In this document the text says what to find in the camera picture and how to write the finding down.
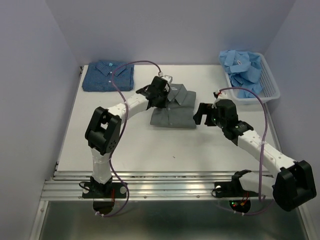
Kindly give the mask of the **grey long sleeve shirt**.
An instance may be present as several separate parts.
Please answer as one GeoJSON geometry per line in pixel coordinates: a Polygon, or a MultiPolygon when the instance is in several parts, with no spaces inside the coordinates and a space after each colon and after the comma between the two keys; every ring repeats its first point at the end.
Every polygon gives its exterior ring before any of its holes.
{"type": "Polygon", "coordinates": [[[153,110],[150,125],[162,128],[195,129],[193,119],[197,94],[183,84],[171,84],[165,108],[153,110]]]}

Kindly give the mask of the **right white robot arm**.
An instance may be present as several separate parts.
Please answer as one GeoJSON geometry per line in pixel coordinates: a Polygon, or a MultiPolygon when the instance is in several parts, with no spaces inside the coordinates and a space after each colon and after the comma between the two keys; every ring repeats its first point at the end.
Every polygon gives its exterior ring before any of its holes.
{"type": "Polygon", "coordinates": [[[311,165],[294,160],[263,140],[254,128],[239,120],[237,108],[230,99],[199,104],[193,116],[196,125],[218,127],[237,147],[253,156],[269,175],[245,169],[237,171],[228,182],[216,182],[212,195],[216,198],[272,197],[284,211],[290,212],[317,195],[311,165]]]}

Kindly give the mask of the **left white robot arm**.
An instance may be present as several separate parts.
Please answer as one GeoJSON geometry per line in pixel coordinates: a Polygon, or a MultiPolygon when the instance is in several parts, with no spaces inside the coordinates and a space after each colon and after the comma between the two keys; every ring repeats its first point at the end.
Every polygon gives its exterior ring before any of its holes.
{"type": "Polygon", "coordinates": [[[81,182],[82,197],[85,199],[110,198],[116,185],[113,183],[111,156],[120,139],[121,130],[127,121],[150,108],[166,108],[169,100],[169,75],[155,76],[151,84],[138,89],[123,103],[109,108],[97,107],[85,132],[92,154],[93,170],[89,182],[81,182]]]}

